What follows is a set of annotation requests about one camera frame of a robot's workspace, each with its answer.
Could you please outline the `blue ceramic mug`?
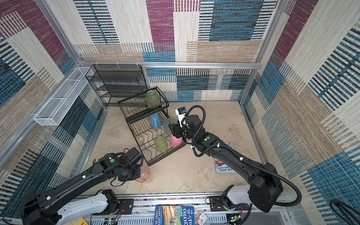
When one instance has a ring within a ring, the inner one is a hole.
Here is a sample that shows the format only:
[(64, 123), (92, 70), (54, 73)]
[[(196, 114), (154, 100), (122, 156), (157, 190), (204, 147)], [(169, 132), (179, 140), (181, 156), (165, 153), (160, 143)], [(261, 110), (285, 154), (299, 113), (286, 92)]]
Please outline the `blue ceramic mug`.
[(151, 115), (151, 125), (156, 130), (158, 130), (162, 125), (161, 117), (157, 112)]

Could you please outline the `pink transparent glass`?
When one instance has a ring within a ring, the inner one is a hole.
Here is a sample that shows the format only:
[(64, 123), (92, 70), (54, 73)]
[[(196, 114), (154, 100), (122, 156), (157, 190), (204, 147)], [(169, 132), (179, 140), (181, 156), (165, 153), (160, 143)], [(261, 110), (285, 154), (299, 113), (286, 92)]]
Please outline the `pink transparent glass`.
[(147, 183), (152, 179), (150, 169), (147, 166), (141, 166), (140, 177), (136, 179), (138, 183)]

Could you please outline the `teal textured plastic cup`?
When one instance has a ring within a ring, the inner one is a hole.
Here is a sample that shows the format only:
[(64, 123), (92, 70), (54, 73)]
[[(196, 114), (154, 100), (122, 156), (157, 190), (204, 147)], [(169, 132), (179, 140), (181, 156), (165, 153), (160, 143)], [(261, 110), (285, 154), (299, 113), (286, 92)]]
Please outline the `teal textured plastic cup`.
[(171, 132), (171, 128), (169, 127), (170, 124), (173, 124), (173, 121), (171, 118), (166, 118), (163, 122), (163, 127), (164, 127), (164, 134), (166, 136), (171, 136), (172, 132)]

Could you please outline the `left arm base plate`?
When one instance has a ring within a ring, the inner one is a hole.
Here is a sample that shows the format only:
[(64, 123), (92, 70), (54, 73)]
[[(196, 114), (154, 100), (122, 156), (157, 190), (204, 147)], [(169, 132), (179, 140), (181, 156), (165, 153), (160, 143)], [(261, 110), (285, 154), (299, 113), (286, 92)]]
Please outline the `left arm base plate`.
[(119, 199), (119, 203), (116, 207), (116, 211), (114, 215), (130, 215), (132, 214), (134, 206), (134, 199), (126, 198), (126, 199)]

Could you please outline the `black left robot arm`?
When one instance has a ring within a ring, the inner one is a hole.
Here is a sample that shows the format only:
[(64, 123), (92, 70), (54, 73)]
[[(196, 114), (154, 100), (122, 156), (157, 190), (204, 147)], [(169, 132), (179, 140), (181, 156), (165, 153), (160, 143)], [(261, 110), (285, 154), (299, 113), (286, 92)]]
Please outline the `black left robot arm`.
[(134, 181), (140, 177), (143, 156), (132, 148), (126, 153), (108, 153), (90, 168), (41, 194), (28, 193), (23, 201), (24, 225), (64, 225), (81, 217), (97, 214), (112, 215), (120, 212), (118, 197), (111, 189), (94, 197), (74, 199), (109, 179), (120, 182)]

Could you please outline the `pink plastic cup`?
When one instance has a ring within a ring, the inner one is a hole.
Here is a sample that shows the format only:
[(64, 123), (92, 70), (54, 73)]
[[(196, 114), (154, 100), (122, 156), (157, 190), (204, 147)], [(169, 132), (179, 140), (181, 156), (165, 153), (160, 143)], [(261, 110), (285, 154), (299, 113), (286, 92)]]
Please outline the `pink plastic cup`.
[(172, 147), (176, 148), (176, 147), (179, 147), (183, 144), (183, 139), (182, 137), (180, 138), (176, 138), (175, 136), (171, 136), (171, 145)]

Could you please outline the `green transparent glass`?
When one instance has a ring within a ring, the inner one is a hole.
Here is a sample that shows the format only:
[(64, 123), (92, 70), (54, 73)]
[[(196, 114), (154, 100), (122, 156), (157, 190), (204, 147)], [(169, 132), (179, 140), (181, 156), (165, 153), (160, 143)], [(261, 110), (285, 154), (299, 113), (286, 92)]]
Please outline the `green transparent glass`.
[(147, 91), (146, 100), (148, 108), (157, 108), (161, 106), (161, 101), (156, 90)]
[(157, 152), (164, 153), (168, 150), (168, 142), (163, 136), (159, 136), (155, 139), (155, 148)]

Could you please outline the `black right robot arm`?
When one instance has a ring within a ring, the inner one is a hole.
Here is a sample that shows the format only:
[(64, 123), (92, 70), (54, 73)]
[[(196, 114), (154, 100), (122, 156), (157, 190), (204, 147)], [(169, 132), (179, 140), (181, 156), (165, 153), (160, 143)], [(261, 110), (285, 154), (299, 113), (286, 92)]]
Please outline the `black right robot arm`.
[[(221, 201), (226, 210), (234, 210), (239, 204), (252, 204), (263, 212), (269, 212), (274, 205), (291, 207), (301, 202), (300, 190), (279, 175), (272, 164), (263, 165), (230, 148), (219, 137), (206, 132), (197, 115), (190, 115), (181, 122), (169, 124), (169, 128), (174, 137), (191, 141), (190, 146), (196, 157), (207, 155), (218, 159), (246, 180), (247, 187), (230, 185), (223, 192)], [(284, 190), (283, 183), (295, 191), (295, 200), (278, 201)]]

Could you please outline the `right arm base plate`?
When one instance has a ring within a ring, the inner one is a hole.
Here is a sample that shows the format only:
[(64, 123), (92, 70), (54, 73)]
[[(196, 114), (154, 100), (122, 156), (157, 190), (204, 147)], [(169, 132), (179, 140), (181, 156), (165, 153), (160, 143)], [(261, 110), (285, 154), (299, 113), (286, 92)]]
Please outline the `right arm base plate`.
[(211, 212), (220, 212), (220, 211), (248, 211), (249, 204), (242, 203), (238, 205), (233, 205), (226, 207), (222, 201), (221, 196), (209, 196), (206, 197), (205, 203), (210, 206)]

